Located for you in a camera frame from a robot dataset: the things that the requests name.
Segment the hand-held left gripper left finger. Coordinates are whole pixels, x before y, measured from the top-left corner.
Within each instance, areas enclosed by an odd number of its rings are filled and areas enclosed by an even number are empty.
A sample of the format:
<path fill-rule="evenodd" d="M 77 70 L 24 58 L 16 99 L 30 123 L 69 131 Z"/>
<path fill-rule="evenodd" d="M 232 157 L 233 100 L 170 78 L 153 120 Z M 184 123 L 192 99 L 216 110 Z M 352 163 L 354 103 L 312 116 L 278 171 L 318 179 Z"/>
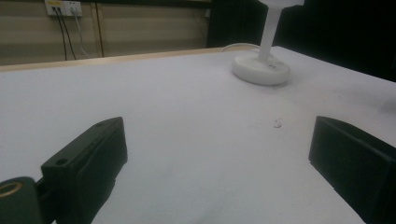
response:
<path fill-rule="evenodd" d="M 128 161 L 123 119 L 94 124 L 41 165 L 57 224 L 91 224 Z"/>

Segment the black curtain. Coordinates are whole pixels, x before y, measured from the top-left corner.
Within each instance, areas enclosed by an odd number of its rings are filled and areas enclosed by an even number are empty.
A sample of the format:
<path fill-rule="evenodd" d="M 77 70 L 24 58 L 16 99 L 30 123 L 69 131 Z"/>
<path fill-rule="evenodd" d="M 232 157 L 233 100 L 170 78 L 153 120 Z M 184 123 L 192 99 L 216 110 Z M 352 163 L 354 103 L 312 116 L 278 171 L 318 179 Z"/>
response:
<path fill-rule="evenodd" d="M 259 0 L 212 0 L 206 45 L 258 45 L 267 10 Z M 396 82 L 396 0 L 304 0 L 282 10 L 274 44 Z"/>

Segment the white wall power strip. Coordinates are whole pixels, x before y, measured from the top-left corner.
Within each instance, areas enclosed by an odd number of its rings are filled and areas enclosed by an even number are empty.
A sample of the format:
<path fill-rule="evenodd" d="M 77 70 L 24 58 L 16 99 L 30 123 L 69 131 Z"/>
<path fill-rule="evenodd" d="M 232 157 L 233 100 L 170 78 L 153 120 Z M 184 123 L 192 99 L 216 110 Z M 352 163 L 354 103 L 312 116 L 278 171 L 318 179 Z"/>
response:
<path fill-rule="evenodd" d="M 78 1 L 45 0 L 45 6 L 49 16 L 81 17 L 83 15 L 81 3 Z"/>

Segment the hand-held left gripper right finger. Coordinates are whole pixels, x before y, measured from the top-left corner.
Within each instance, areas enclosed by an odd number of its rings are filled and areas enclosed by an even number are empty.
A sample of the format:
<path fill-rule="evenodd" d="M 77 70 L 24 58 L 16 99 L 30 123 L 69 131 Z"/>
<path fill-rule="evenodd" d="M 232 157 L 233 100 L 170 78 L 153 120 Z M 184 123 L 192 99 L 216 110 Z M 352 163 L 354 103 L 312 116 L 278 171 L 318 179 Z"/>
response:
<path fill-rule="evenodd" d="M 317 117 L 308 159 L 366 224 L 396 224 L 396 147 Z"/>

